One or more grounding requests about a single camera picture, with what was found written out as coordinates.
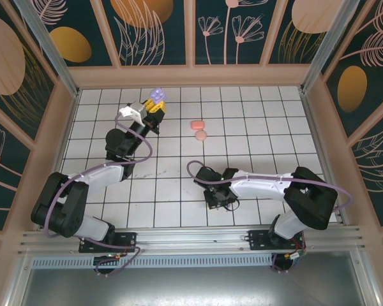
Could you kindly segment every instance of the purple object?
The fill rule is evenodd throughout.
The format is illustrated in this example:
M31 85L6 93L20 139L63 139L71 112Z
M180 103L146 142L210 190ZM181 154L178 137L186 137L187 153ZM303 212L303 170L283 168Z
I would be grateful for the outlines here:
M166 94L161 90L161 88L155 88L151 91L151 99L157 104L166 100Z

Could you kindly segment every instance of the pink block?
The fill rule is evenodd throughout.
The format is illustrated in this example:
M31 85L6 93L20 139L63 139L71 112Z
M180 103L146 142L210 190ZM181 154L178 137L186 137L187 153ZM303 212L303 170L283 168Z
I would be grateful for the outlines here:
M200 140L202 142L203 140L206 140L206 138L207 138L207 133L205 131L197 131L196 132L196 139L197 140Z
M204 129L204 121L202 120L196 120L191 122L191 129L194 129L195 131Z

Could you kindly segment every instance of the decorative wallpaper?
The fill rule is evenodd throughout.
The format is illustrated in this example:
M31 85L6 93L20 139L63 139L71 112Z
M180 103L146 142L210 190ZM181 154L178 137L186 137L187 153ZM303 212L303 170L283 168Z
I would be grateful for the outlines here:
M6 222L30 150L0 125L0 231Z
M343 0L289 0L269 64L309 64Z
M383 226L383 118L352 150L379 223Z
M360 0L358 6L356 8L356 11L353 14L350 22L347 24L344 32L342 33L342 36L340 37L340 39L336 43L335 47L333 48L331 55L327 58L325 65L322 67L322 74L325 74L326 69L329 67L329 65L332 62L333 57L336 55L336 51L338 51L339 46L343 43L347 33L349 32L350 28L352 27L353 23L355 22L355 19L357 19L357 16L359 15L359 13L360 13L360 11L361 11L361 9L365 3L366 3L366 0Z
M31 2L67 66L112 65L89 0Z
M184 65L183 0L103 0L123 66Z
M0 109L35 139L54 84L0 5Z
M196 64L258 64L275 1L196 0Z
M383 102L383 0L373 5L326 84L348 136Z

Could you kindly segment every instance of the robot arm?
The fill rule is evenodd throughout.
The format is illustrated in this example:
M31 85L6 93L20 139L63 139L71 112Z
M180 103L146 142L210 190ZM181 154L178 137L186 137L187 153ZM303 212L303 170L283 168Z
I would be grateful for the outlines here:
M195 183L205 189L204 197L210 209L227 207L235 201L256 197L288 203L291 210L276 216L269 230L270 240L274 244L280 244L283 240L290 240L296 233L306 228L316 230L327 228L338 193L328 187L287 182L281 179L293 178L323 182L312 171L304 167L297 167L294 173L266 175L267 177L275 177L275 180L251 178L256 175L233 168L227 168L221 175L203 166L196 175L196 178L200 180L215 182L233 177L246 177L247 179L220 185L203 184L196 180Z
M134 123L132 131L145 137L148 132L159 133L159 125L165 115L165 94L161 89L151 93L151 99L144 103L133 103L119 110L123 117L130 117ZM115 227L105 221L84 215L87 196L117 182L127 179L133 172L135 164L120 165L118 163L133 161L133 154L142 143L130 132L112 129L106 135L106 161L94 171L81 175L63 191L52 211L49 229L66 238L72 236L86 237L114 244ZM36 205L31 213L31 220L44 226L50 204L58 190L72 175L55 172L44 185Z

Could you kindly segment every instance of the white tile floor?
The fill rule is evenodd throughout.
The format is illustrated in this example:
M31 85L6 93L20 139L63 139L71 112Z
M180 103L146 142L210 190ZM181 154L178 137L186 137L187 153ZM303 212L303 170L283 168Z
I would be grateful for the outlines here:
M103 162L105 135L128 102L144 101L151 89L83 91L62 172L77 173ZM271 224L289 209L282 202L241 201L234 212L208 210L203 189L186 172L199 160L222 173L235 167L255 173L293 172L298 165L318 175L316 154L296 87L185 87L163 89L167 113L160 135L150 133L153 157L137 164L128 180L90 195L86 214L117 228ZM207 140L194 138L190 122L203 119ZM141 145L135 157L149 153Z

